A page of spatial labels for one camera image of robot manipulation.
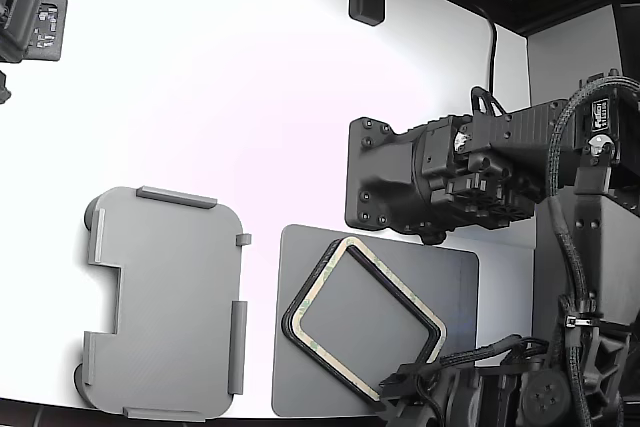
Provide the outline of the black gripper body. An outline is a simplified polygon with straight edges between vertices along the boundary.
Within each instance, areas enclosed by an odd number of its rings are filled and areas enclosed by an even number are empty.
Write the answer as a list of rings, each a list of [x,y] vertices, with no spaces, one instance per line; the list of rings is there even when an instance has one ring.
[[[545,197],[551,134],[566,100],[514,112],[472,110],[395,132],[361,117],[349,125],[345,222],[441,243],[463,227],[527,220]]]

